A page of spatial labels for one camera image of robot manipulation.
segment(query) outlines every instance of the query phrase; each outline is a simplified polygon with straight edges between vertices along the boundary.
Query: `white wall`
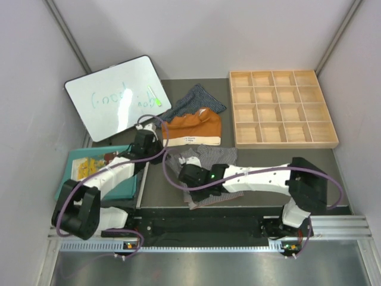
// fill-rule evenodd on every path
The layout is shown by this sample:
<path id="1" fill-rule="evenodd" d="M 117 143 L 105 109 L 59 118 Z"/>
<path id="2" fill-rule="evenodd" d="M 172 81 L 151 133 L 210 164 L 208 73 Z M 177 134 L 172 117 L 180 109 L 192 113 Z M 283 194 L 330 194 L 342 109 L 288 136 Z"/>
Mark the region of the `white wall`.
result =
<path id="1" fill-rule="evenodd" d="M 338 133 L 335 155 L 356 213 L 381 252 L 381 2 L 366 0 L 320 76 Z"/>
<path id="2" fill-rule="evenodd" d="M 83 74 L 40 0 L 0 5 L 0 284 L 33 285 L 68 151 L 85 129 L 63 91 Z"/>
<path id="3" fill-rule="evenodd" d="M 352 0 L 55 0 L 93 70 L 147 54 L 161 79 L 314 69 Z"/>

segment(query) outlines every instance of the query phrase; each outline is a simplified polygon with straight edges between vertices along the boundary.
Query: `white cable clip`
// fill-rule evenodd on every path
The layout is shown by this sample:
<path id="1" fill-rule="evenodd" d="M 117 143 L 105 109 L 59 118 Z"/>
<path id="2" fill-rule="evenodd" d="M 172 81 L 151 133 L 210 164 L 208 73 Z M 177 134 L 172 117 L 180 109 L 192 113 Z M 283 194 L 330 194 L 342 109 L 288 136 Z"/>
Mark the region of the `white cable clip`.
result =
<path id="1" fill-rule="evenodd" d="M 113 187 L 111 188 L 111 189 L 113 189 L 113 188 L 115 188 L 115 187 L 117 186 L 117 185 L 116 185 L 116 181 L 115 181 L 115 177 L 117 176 L 117 174 L 116 174 L 115 170 L 114 170 L 113 168 L 111 168 L 109 165 L 106 165 L 105 168 L 106 168 L 108 171 L 110 171 L 111 174 L 113 175 Z"/>
<path id="2" fill-rule="evenodd" d="M 184 165 L 186 163 L 186 159 L 184 157 L 179 158 L 180 165 Z"/>
<path id="3" fill-rule="evenodd" d="M 245 168 L 243 173 L 244 173 L 244 177 L 246 177 L 249 174 L 249 168 Z"/>

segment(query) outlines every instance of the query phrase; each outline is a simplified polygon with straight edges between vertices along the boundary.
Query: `dark gray cloth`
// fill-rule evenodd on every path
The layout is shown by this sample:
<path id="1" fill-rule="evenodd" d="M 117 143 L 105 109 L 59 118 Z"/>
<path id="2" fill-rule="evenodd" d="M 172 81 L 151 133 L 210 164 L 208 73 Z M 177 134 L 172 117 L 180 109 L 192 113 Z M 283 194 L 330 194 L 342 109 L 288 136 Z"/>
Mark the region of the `dark gray cloth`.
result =
<path id="1" fill-rule="evenodd" d="M 175 172 L 176 176 L 178 176 L 182 168 L 179 162 L 179 158 L 197 157 L 201 162 L 201 167 L 210 170 L 214 164 L 235 165 L 238 157 L 237 153 L 237 148 L 222 148 L 200 145 L 197 148 L 197 151 L 194 151 L 190 148 L 188 151 L 172 155 L 171 158 L 166 161 L 166 164 Z M 241 196 L 243 196 L 243 192 L 223 192 L 221 196 L 211 195 L 202 201 L 194 202 L 189 192 L 184 191 L 184 202 L 188 203 L 189 208 L 193 210 L 197 207 L 207 206 L 209 204 L 218 203 L 220 201 L 232 200 Z"/>
<path id="2" fill-rule="evenodd" d="M 220 101 L 212 97 L 200 84 L 195 85 L 182 99 L 178 100 L 174 107 L 164 112 L 159 117 L 170 123 L 176 116 L 195 114 L 200 108 L 209 107 L 215 113 L 221 113 L 226 109 Z M 161 128 L 159 120 L 154 120 L 154 125 Z"/>

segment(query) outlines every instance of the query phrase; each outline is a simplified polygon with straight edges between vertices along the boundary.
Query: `whiteboard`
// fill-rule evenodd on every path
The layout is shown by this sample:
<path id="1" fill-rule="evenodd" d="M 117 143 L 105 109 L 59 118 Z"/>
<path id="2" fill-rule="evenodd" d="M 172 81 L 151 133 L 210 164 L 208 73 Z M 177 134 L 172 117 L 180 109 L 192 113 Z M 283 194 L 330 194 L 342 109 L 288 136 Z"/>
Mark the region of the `whiteboard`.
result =
<path id="1" fill-rule="evenodd" d="M 171 108 L 146 55 L 69 80 L 65 89 L 95 142 L 131 128 L 141 115 Z"/>

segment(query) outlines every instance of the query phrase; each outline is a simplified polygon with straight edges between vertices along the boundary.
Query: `green marker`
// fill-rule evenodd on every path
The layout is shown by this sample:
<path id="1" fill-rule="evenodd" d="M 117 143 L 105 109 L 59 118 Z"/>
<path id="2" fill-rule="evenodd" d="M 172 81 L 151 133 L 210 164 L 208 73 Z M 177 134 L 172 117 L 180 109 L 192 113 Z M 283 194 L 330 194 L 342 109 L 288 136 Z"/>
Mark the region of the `green marker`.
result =
<path id="1" fill-rule="evenodd" d="M 160 102 L 160 100 L 156 97 L 156 95 L 154 94 L 154 91 L 152 90 L 152 88 L 151 88 L 150 86 L 148 86 L 148 89 L 149 89 L 150 93 L 154 96 L 154 98 L 155 98 L 155 102 L 156 102 L 157 106 L 161 106 L 161 102 Z"/>

